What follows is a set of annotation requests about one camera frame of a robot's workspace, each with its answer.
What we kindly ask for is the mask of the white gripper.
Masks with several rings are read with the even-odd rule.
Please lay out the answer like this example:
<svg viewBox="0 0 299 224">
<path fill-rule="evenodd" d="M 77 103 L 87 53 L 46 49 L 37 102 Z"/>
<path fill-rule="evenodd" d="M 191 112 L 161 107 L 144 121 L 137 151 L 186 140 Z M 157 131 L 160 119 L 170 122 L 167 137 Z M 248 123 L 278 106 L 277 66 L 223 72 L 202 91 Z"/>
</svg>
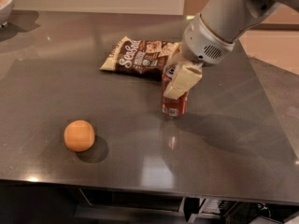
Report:
<svg viewBox="0 0 299 224">
<path fill-rule="evenodd" d="M 234 46 L 235 43 L 217 37 L 198 13 L 184 31 L 181 51 L 178 50 L 166 64 L 164 73 L 170 76 L 170 82 L 164 89 L 164 97 L 178 99 L 184 95 L 202 79 L 201 63 L 220 63 Z"/>
</svg>

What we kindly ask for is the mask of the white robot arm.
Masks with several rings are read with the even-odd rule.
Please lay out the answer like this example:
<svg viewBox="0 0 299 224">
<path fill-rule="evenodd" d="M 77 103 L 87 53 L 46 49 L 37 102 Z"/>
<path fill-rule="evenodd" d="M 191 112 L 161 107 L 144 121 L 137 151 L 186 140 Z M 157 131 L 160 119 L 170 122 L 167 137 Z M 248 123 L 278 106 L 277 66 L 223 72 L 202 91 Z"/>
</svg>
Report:
<svg viewBox="0 0 299 224">
<path fill-rule="evenodd" d="M 279 5 L 299 11 L 299 0 L 209 0 L 186 27 L 164 97 L 177 100 L 202 78 L 202 66 L 220 63 L 249 28 L 260 24 Z"/>
</svg>

